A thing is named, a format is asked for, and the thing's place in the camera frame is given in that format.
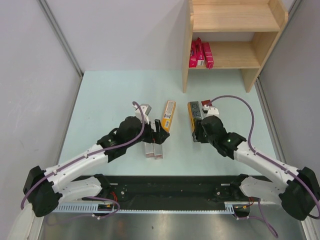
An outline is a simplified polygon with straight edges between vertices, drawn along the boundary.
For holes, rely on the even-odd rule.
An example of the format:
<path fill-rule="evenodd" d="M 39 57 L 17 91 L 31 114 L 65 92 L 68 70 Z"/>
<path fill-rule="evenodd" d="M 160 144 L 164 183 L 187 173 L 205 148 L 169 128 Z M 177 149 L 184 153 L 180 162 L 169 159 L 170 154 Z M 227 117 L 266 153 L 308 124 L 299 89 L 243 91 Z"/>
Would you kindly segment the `orange toothpaste box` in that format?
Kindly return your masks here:
<path fill-rule="evenodd" d="M 170 132 L 170 128 L 173 122 L 173 117 L 176 109 L 176 102 L 172 100 L 168 100 L 162 115 L 161 126 L 162 128 Z"/>

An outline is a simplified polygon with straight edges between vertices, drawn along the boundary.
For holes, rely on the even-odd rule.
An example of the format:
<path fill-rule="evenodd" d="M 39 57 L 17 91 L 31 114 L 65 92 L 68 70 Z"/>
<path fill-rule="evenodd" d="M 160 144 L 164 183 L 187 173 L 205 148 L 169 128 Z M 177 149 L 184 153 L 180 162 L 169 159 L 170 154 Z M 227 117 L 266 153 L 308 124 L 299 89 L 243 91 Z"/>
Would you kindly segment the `gold R&O toothpaste box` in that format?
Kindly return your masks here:
<path fill-rule="evenodd" d="M 188 114 L 191 125 L 191 133 L 194 142 L 200 142 L 202 137 L 202 113 L 198 101 L 190 101 L 187 103 Z"/>

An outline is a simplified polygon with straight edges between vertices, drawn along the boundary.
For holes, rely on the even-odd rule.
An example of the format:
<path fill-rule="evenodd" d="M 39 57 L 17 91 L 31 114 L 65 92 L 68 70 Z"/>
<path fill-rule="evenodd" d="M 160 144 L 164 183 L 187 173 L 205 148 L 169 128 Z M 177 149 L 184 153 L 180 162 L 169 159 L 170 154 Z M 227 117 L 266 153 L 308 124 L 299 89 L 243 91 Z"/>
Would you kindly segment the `pink toothpaste box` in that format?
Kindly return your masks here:
<path fill-rule="evenodd" d="M 197 60 L 197 52 L 196 52 L 196 42 L 192 41 L 191 47 L 190 47 L 189 67 L 196 68 L 197 65 L 198 65 L 198 60 Z"/>
<path fill-rule="evenodd" d="M 205 63 L 205 55 L 203 51 L 202 40 L 198 37 L 195 41 L 197 66 L 203 66 Z"/>
<path fill-rule="evenodd" d="M 208 42 L 204 42 L 202 46 L 205 57 L 205 66 L 207 69 L 212 69 L 214 67 L 214 57 L 212 55 L 210 44 Z"/>

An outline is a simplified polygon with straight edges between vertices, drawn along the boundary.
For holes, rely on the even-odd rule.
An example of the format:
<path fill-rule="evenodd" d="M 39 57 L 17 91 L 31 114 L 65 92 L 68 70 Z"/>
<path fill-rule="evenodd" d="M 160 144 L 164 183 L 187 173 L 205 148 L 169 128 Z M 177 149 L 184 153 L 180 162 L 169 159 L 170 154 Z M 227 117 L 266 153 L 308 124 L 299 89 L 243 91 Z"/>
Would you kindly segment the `red 3D toothpaste box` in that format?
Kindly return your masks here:
<path fill-rule="evenodd" d="M 212 106 L 212 103 L 211 103 L 210 99 L 201 101 L 201 104 L 202 104 L 203 107 L 204 106 L 210 106 L 210 107 Z"/>

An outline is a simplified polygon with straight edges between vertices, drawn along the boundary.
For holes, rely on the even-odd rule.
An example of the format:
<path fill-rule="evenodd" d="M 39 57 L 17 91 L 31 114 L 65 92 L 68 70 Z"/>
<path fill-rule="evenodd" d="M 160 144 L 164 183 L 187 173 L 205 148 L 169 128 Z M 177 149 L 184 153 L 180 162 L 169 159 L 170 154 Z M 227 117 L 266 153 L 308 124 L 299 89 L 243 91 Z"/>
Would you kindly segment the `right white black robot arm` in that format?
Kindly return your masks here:
<path fill-rule="evenodd" d="M 298 169 L 258 152 L 245 137 L 227 132 L 219 117 L 207 116 L 191 120 L 195 142 L 212 145 L 223 157 L 243 163 L 258 171 L 267 180 L 242 174 L 230 188 L 231 196 L 266 200 L 282 208 L 293 218 L 303 221 L 314 208 L 320 207 L 320 186 L 308 167 Z"/>

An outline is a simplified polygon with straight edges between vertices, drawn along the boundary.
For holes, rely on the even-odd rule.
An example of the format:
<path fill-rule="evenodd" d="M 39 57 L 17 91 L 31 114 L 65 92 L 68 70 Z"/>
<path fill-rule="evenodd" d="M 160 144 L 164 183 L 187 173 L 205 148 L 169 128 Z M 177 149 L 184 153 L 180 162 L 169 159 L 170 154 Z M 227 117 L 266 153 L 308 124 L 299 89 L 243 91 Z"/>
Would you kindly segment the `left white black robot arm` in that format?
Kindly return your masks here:
<path fill-rule="evenodd" d="M 108 164 L 123 156 L 127 149 L 140 142 L 161 145 L 170 136 L 156 119 L 154 124 L 129 116 L 119 127 L 99 139 L 84 153 L 67 162 L 41 169 L 33 167 L 26 178 L 24 200 L 32 205 L 36 217 L 44 217 L 55 210 L 59 204 L 75 199 L 105 200 L 111 188 L 102 174 L 87 180 L 77 180 L 85 171 Z"/>

